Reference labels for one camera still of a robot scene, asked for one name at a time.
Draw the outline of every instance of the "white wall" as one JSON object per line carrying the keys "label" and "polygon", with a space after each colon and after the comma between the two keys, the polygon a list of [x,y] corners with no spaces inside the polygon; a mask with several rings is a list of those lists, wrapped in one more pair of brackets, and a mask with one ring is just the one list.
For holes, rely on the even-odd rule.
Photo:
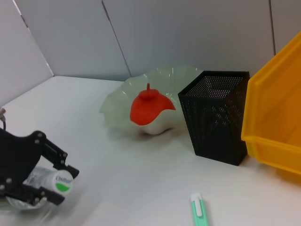
{"label": "white wall", "polygon": [[0,106],[52,74],[12,0],[0,0]]}
{"label": "white wall", "polygon": [[130,77],[101,0],[15,0],[55,75]]}
{"label": "white wall", "polygon": [[160,66],[243,70],[273,56],[269,0],[104,0],[132,75]]}
{"label": "white wall", "polygon": [[271,0],[275,47],[279,52],[301,32],[301,1]]}

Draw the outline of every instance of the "black mesh pencil holder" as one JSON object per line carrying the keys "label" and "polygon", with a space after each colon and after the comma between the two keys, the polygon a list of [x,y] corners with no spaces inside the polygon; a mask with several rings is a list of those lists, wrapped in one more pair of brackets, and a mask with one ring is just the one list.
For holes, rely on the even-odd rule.
{"label": "black mesh pencil holder", "polygon": [[238,166],[249,72],[203,71],[179,93],[195,154]]}

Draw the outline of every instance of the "white bowl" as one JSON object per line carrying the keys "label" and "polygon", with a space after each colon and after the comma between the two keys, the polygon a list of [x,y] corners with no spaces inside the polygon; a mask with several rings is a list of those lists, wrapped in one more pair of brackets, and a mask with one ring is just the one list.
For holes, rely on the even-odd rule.
{"label": "white bowl", "polygon": [[[155,71],[127,79],[117,90],[109,94],[100,109],[106,124],[111,128],[134,133],[159,134],[163,131],[185,123],[178,93],[202,73],[202,70],[184,66],[178,68],[157,68]],[[167,96],[176,110],[164,110],[151,123],[140,126],[130,120],[133,100],[139,92],[146,89],[157,89]]]}

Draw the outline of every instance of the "green label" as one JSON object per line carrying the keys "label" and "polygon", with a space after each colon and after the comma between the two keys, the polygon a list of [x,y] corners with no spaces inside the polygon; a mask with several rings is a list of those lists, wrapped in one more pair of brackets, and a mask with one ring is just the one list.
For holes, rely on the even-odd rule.
{"label": "green label", "polygon": [[70,187],[66,186],[66,185],[63,185],[63,184],[60,184],[60,183],[56,183],[56,188],[61,191],[61,192],[66,192],[69,190]]}

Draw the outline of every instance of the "white table surface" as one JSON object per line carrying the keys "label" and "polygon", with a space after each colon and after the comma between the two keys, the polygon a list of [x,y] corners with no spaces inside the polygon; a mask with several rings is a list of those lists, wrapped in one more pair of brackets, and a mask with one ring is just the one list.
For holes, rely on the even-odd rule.
{"label": "white table surface", "polygon": [[47,215],[0,214],[0,225],[192,226],[196,191],[211,226],[301,224],[299,176],[287,179],[251,158],[236,167],[198,157],[187,131],[133,139],[108,130],[99,109],[120,84],[54,77],[5,106],[9,132],[45,132],[80,174]]}

